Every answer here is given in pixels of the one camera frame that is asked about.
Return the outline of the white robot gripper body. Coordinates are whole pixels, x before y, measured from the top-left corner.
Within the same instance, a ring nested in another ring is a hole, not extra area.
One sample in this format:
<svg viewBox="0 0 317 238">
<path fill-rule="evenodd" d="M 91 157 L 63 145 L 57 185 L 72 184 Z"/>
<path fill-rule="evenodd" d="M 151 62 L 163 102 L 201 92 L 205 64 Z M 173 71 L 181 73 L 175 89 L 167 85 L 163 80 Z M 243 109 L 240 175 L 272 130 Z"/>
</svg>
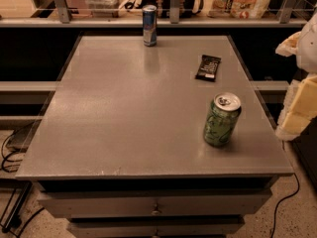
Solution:
<svg viewBox="0 0 317 238">
<path fill-rule="evenodd" d="M 317 73 L 317 14 L 303 27 L 296 54 L 297 66 L 308 73 Z"/>
</svg>

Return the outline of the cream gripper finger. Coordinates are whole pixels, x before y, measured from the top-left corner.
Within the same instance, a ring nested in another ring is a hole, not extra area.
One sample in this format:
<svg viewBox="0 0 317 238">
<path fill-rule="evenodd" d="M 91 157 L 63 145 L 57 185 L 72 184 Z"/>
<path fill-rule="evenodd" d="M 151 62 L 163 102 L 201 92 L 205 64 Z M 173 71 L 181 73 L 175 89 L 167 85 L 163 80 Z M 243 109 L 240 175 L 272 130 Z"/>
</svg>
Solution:
<svg viewBox="0 0 317 238">
<path fill-rule="evenodd" d="M 301 32 L 296 32 L 280 43 L 275 52 L 283 57 L 290 57 L 298 55 L 298 44 Z"/>
<path fill-rule="evenodd" d="M 293 79 L 283 101 L 275 135 L 283 141 L 298 137 L 317 117 L 317 75 L 301 81 Z"/>
</svg>

